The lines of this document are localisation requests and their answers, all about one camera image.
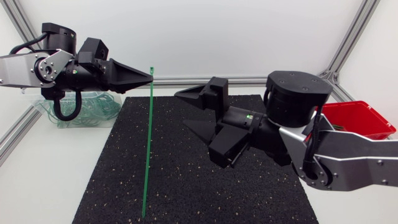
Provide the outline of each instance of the green stick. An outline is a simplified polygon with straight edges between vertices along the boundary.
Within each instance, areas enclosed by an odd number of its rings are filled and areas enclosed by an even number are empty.
[[[150,75],[154,75],[154,67],[150,68]],[[145,210],[147,207],[147,188],[148,188],[148,173],[149,173],[149,158],[150,158],[150,140],[152,136],[152,110],[154,105],[154,83],[150,83],[150,100],[149,100],[149,124],[148,124],[148,143],[147,143],[147,162],[145,168],[145,182],[144,182],[144,198],[142,199],[142,218],[145,218]]]

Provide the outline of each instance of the clear plastic bin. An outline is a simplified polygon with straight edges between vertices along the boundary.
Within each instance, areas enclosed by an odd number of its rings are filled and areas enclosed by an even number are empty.
[[[52,100],[45,100],[41,95],[40,97],[37,95],[28,97],[35,108],[44,116],[48,116],[49,120],[56,124],[58,128],[112,127],[122,106],[119,94],[99,91],[82,92],[79,115],[71,121],[60,121],[54,115]],[[71,114],[75,110],[75,92],[66,92],[65,97],[60,102],[62,114]]]

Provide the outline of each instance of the white wall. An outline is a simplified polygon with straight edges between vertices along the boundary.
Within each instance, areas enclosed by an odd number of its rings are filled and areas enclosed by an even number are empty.
[[[382,0],[341,70],[341,86],[398,128],[398,1]]]
[[[3,7],[0,7],[0,28],[0,55],[7,55],[15,45],[22,43],[22,39]],[[29,105],[19,88],[0,87],[0,138]]]
[[[155,78],[320,73],[361,0],[20,0],[32,25],[54,22],[104,41]]]

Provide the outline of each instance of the red bin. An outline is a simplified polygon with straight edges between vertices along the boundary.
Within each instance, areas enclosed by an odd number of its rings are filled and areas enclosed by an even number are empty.
[[[376,110],[363,101],[327,103],[322,113],[337,131],[358,133],[374,140],[382,140],[397,130]]]

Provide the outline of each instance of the speckled black mat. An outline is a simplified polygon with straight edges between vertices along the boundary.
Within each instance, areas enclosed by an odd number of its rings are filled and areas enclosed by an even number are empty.
[[[264,112],[261,97],[230,96]],[[290,166],[251,149],[220,169],[183,119],[214,120],[174,97],[154,98],[147,215],[141,218],[149,98],[127,98],[98,160],[74,223],[317,223]]]

